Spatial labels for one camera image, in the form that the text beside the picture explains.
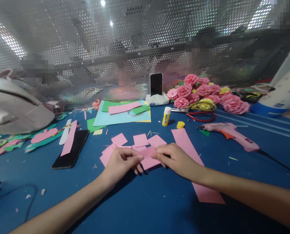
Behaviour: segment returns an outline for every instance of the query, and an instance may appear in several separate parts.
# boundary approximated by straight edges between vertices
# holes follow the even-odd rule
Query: scissors
[[[199,104],[199,103],[207,103],[207,104],[211,105],[212,108],[210,110],[197,108],[197,104]],[[171,111],[186,113],[186,115],[188,117],[192,118],[195,121],[199,121],[199,122],[211,122],[211,121],[214,121],[216,119],[216,116],[217,115],[214,113],[214,111],[216,109],[217,109],[217,106],[215,104],[212,104],[212,103],[206,102],[206,101],[200,101],[200,102],[193,103],[193,104],[187,106],[186,108],[171,108]],[[211,119],[207,119],[207,120],[201,120],[201,119],[194,118],[192,116],[192,115],[199,115],[199,114],[212,114],[212,118]]]

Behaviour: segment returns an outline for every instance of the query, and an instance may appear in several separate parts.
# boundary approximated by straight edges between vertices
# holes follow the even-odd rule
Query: black cable
[[[272,159],[273,161],[277,162],[278,164],[280,164],[281,166],[283,166],[284,168],[286,168],[287,170],[290,171],[290,167],[286,166],[285,164],[282,164],[280,161],[278,161],[275,158],[273,158],[272,156],[270,156],[267,152],[264,152],[263,150],[258,150],[258,152],[263,154],[264,156]]]
[[[35,184],[26,184],[26,185],[22,185],[22,186],[19,186],[19,187],[17,187],[17,188],[12,189],[11,191],[7,192],[6,194],[3,194],[3,195],[0,197],[0,199],[1,199],[1,198],[5,197],[5,196],[11,194],[12,192],[14,192],[14,191],[16,191],[16,190],[18,190],[18,189],[20,189],[20,188],[26,187],[26,186],[31,186],[31,187],[33,187],[34,190],[35,190],[35,192],[34,192],[34,195],[32,196],[32,199],[31,199],[30,205],[29,205],[29,207],[28,207],[28,209],[27,209],[26,217],[25,217],[24,223],[28,221],[28,216],[29,216],[29,213],[30,213],[30,209],[31,209],[32,204],[33,204],[33,202],[34,202],[34,199],[35,199],[35,197],[36,197],[36,195],[37,195],[37,193],[38,193],[38,188],[36,187],[36,185],[35,185]]]

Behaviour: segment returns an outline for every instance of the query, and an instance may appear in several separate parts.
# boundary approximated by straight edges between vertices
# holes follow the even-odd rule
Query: red scissors handle
[[[201,120],[201,119],[197,119],[192,117],[191,115],[197,115],[197,114],[212,114],[212,118],[208,119],[208,120]],[[211,122],[214,121],[217,117],[217,115],[212,112],[212,111],[198,111],[198,112],[190,112],[190,113],[186,113],[186,115],[190,118],[192,118],[193,120],[199,121],[199,122]]]

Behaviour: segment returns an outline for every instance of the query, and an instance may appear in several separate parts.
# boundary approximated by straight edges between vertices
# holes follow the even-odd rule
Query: light blue paper
[[[142,105],[145,105],[143,100],[140,100],[139,102]],[[102,100],[100,103],[99,111],[97,112],[93,126],[131,123],[151,119],[148,111],[143,112],[143,114],[139,116],[129,116],[127,112],[110,115],[108,112],[102,112],[103,104],[104,100]]]

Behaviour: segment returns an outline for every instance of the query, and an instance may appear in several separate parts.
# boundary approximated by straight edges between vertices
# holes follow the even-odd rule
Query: glue stick cap
[[[171,107],[165,107],[165,114],[171,114]]]
[[[185,126],[185,123],[182,122],[182,121],[179,121],[178,124],[177,124],[177,129],[184,128],[184,126]]]

